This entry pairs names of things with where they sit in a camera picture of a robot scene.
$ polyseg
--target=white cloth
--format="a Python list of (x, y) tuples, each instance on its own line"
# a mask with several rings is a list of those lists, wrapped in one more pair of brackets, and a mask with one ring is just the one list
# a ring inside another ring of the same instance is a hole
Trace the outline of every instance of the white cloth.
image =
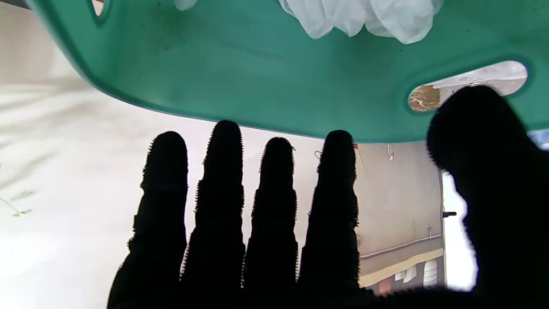
[(414, 265), (406, 270), (406, 275), (404, 276), (404, 280), (402, 282), (408, 283), (410, 280), (412, 280), (416, 276), (417, 276), (417, 268)]
[(374, 35), (394, 37), (403, 44), (422, 40), (444, 3), (444, 0), (278, 1), (312, 38), (323, 37), (334, 27), (355, 36), (365, 26)]

